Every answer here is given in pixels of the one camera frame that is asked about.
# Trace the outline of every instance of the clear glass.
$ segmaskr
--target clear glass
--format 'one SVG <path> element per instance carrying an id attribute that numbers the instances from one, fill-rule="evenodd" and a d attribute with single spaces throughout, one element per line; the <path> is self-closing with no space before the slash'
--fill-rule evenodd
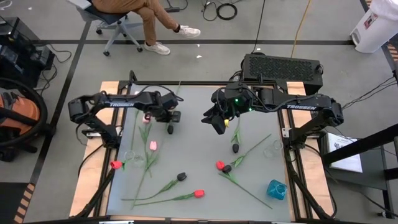
<path id="1" fill-rule="evenodd" d="M 134 151 L 128 151 L 124 153 L 124 160 L 127 164 L 131 162 L 135 167 L 142 167 L 145 162 L 144 157 L 136 154 Z"/>
<path id="2" fill-rule="evenodd" d="M 275 140 L 272 144 L 268 145 L 264 150 L 264 155 L 267 158 L 272 158 L 282 154 L 284 145 L 280 140 Z"/>

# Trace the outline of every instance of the office chair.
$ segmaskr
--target office chair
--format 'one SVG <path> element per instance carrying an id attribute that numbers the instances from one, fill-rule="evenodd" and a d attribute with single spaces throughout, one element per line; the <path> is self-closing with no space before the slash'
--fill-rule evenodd
<path id="1" fill-rule="evenodd" d="M 142 22 L 138 23 L 127 23 L 127 13 L 124 14 L 108 14 L 99 12 L 94 5 L 92 5 L 91 0 L 67 0 L 67 2 L 71 3 L 72 5 L 76 6 L 77 11 L 80 13 L 81 18 L 85 22 L 91 21 L 101 21 L 99 25 L 96 27 L 96 33 L 101 35 L 102 29 L 114 29 L 114 33 L 112 37 L 106 43 L 104 49 L 104 55 L 109 56 L 109 48 L 114 42 L 114 40 L 118 37 L 119 34 L 123 34 L 124 37 L 128 37 L 136 46 L 137 51 L 142 52 L 142 47 L 135 38 L 128 32 L 128 29 L 133 27 L 138 27 L 142 25 Z"/>

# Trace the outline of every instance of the person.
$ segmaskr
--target person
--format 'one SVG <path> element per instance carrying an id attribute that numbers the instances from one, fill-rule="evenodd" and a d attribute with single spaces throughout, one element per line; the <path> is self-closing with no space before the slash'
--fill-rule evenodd
<path id="1" fill-rule="evenodd" d="M 93 4 L 104 13 L 132 11 L 140 15 L 144 26 L 144 48 L 161 55 L 168 55 L 170 49 L 156 41 L 155 18 L 182 37 L 194 38 L 200 35 L 200 30 L 177 23 L 160 5 L 159 0 L 93 0 Z"/>

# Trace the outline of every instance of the khaki pants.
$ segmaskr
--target khaki pants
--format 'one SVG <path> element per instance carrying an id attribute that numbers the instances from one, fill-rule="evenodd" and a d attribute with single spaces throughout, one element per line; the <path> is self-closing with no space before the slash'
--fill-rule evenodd
<path id="1" fill-rule="evenodd" d="M 105 13 L 126 13 L 133 11 L 140 15 L 144 24 L 145 41 L 156 44 L 155 18 L 168 29 L 176 29 L 177 22 L 164 10 L 159 0 L 93 0 L 97 10 Z"/>

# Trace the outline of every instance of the chair base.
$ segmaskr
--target chair base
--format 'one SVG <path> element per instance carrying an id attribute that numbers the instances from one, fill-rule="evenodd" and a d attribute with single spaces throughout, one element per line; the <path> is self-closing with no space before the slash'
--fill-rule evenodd
<path id="1" fill-rule="evenodd" d="M 136 46 L 137 51 L 142 52 L 142 47 L 138 44 L 137 40 L 129 33 L 128 29 L 132 29 L 134 27 L 141 26 L 142 23 L 125 23 L 125 21 L 117 21 L 115 25 L 107 25 L 105 22 L 102 22 L 100 25 L 97 26 L 97 30 L 95 31 L 97 34 L 101 35 L 103 29 L 114 29 L 112 37 L 108 40 L 108 43 L 105 45 L 104 55 L 109 56 L 109 48 L 116 40 L 119 34 L 122 34 L 124 37 L 127 37 L 131 40 Z"/>

